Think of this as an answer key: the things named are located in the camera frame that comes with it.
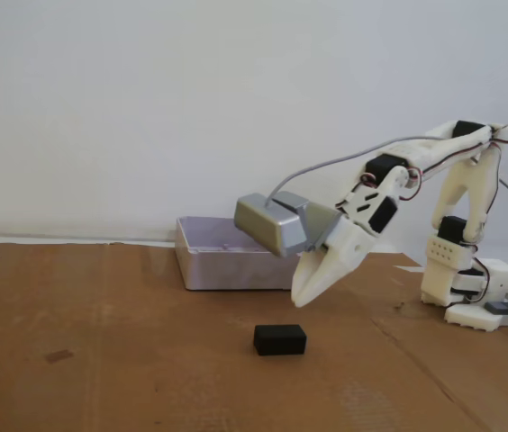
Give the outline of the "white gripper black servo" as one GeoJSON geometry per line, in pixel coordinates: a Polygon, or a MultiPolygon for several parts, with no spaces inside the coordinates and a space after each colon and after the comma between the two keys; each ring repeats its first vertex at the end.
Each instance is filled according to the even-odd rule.
{"type": "Polygon", "coordinates": [[[291,288],[291,300],[297,308],[361,264],[397,214],[398,202],[389,195],[347,195],[337,209],[342,216],[325,242],[327,251],[303,252],[300,256],[291,288]]]}

